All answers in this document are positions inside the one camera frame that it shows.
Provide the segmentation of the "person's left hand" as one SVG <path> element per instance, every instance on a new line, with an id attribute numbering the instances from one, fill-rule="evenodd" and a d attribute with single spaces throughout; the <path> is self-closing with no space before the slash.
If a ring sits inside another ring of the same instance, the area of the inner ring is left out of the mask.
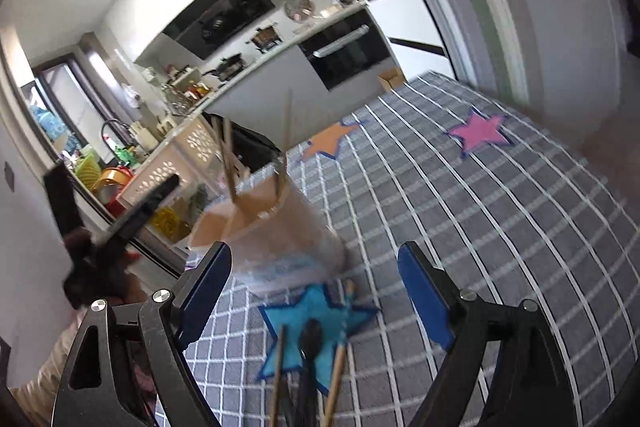
<path id="1" fill-rule="evenodd" d="M 128 251 L 126 254 L 124 260 L 128 283 L 126 296 L 124 298 L 107 297 L 106 300 L 111 305 L 141 303 L 146 298 L 139 277 L 128 269 L 129 265 L 134 265 L 141 258 L 142 254 L 134 251 Z M 9 389 L 17 404 L 35 426 L 51 425 L 55 398 L 58 394 L 66 360 L 86 313 L 86 308 L 80 308 L 75 313 L 72 323 L 58 337 L 49 358 L 40 367 L 36 377 L 27 384 Z"/>

